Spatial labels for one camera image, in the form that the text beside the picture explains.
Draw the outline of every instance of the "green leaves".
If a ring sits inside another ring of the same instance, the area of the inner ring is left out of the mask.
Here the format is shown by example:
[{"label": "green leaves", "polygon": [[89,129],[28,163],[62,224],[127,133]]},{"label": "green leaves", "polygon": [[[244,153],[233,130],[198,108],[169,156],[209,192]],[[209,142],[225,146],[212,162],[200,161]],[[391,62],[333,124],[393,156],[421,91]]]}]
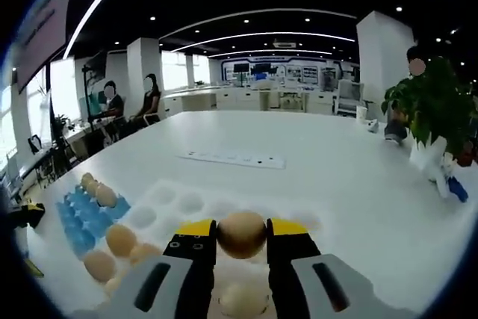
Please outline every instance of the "green leaves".
[{"label": "green leaves", "polygon": [[470,117],[477,110],[469,90],[463,89],[447,59],[436,57],[429,61],[422,75],[404,78],[387,89],[381,104],[385,114],[390,104],[408,117],[408,126],[418,143],[439,136],[447,139],[449,150],[456,155],[462,151],[467,137]]}]

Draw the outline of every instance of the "blue egg carton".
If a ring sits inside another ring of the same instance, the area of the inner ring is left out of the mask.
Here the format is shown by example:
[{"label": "blue egg carton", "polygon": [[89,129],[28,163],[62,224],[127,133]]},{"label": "blue egg carton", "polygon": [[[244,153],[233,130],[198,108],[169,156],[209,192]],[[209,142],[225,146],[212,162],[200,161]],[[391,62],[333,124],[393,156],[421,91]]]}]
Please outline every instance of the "blue egg carton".
[{"label": "blue egg carton", "polygon": [[113,208],[101,207],[96,198],[80,186],[76,186],[74,192],[66,194],[63,202],[56,205],[66,238],[78,257],[92,250],[96,242],[106,235],[108,228],[131,208],[123,196],[118,196]]}]

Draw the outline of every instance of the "window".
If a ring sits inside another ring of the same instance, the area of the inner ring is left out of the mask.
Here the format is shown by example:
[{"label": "window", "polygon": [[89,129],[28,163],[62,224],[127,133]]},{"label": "window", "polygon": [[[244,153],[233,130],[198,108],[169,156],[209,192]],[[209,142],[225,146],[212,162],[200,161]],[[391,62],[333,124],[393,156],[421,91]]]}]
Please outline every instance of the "window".
[{"label": "window", "polygon": [[55,61],[51,64],[50,82],[55,116],[64,115],[72,121],[78,120],[81,115],[76,96],[75,61],[73,58]]},{"label": "window", "polygon": [[11,87],[0,93],[0,169],[7,165],[7,155],[11,157],[16,151],[15,132],[11,112]]},{"label": "window", "polygon": [[162,52],[163,86],[166,91],[187,87],[186,55]]},{"label": "window", "polygon": [[46,95],[46,77],[43,67],[27,85],[28,121],[31,135],[37,135],[42,143],[50,143],[50,108]]},{"label": "window", "polygon": [[193,55],[194,81],[202,81],[205,84],[211,83],[211,74],[209,72],[209,58],[202,55]]}]

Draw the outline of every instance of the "power strip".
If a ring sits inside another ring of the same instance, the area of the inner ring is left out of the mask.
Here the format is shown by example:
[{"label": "power strip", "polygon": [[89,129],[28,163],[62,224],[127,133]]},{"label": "power strip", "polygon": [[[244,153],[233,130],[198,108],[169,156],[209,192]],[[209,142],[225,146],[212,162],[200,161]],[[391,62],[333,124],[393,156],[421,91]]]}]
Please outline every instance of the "power strip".
[{"label": "power strip", "polygon": [[249,155],[239,152],[206,152],[186,151],[180,158],[196,161],[217,162],[221,164],[235,164],[237,166],[285,169],[285,160],[275,155]]}]

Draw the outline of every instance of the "ceiling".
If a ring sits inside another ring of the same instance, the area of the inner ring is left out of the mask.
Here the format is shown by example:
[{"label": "ceiling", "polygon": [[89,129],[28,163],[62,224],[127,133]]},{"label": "ceiling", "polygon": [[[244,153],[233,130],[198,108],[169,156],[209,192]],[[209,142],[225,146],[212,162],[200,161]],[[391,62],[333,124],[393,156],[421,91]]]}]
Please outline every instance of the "ceiling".
[{"label": "ceiling", "polygon": [[[92,1],[70,0],[67,22],[70,34]],[[369,12],[377,10],[410,25],[419,44],[431,55],[450,57],[456,71],[470,81],[478,78],[478,66],[474,65],[477,56],[474,44],[478,40],[478,31],[474,28],[478,19],[474,10],[476,3],[477,0],[104,0],[84,26],[72,53],[76,57],[84,57],[100,49],[125,49],[138,37],[161,38],[158,45],[163,44],[162,49],[165,50],[219,37],[259,32],[315,33],[356,40],[356,24]],[[302,10],[230,16],[164,37],[180,28],[215,17],[273,8]],[[304,11],[307,9],[329,13]],[[276,38],[294,41],[301,50],[331,52],[324,55],[327,58],[359,62],[356,41],[298,34],[240,37],[192,46],[184,52],[208,56],[246,52],[218,58],[240,57],[248,55],[249,50],[271,49],[271,43]],[[441,42],[437,43],[436,38],[440,38]],[[320,54],[308,53],[307,56],[319,57]]]}]

